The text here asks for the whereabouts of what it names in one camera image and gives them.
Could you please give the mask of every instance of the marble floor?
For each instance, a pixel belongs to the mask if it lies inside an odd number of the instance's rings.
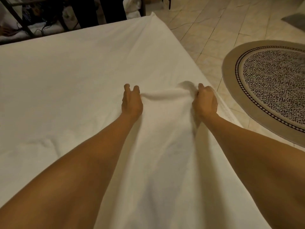
[[[251,41],[274,39],[305,44],[305,32],[283,22],[303,0],[189,0],[180,10],[147,6],[171,29],[244,128],[305,148],[275,135],[251,119],[228,92],[221,73],[226,54]]]

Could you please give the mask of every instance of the person's left hand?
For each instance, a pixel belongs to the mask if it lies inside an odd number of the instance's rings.
[[[143,103],[140,96],[139,86],[134,86],[133,91],[130,90],[130,85],[124,85],[124,96],[122,103],[122,114],[130,117],[132,122],[136,122],[143,112]]]

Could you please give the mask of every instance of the rug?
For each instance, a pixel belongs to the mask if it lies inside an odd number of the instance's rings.
[[[230,94],[251,118],[305,147],[305,45],[242,44],[227,54],[222,73]]]

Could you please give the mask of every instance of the person's right arm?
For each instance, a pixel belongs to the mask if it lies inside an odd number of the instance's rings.
[[[211,87],[198,86],[193,108],[273,229],[305,228],[305,153],[238,127],[216,113]]]

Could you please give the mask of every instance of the person's left arm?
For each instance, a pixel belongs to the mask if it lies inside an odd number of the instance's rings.
[[[139,87],[124,88],[122,114],[0,208],[2,229],[93,228],[125,139],[143,111]]]

